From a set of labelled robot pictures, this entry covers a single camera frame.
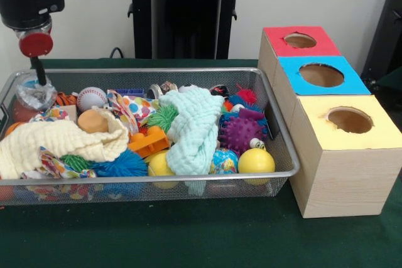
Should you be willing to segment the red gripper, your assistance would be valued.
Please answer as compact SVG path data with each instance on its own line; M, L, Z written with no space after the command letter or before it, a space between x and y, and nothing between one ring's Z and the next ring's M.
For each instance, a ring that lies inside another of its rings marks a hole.
M53 48L53 40L49 33L44 31L29 31L19 38L19 49L22 54L30 58L31 67L35 69L38 83L45 86L46 74L38 56L49 54Z

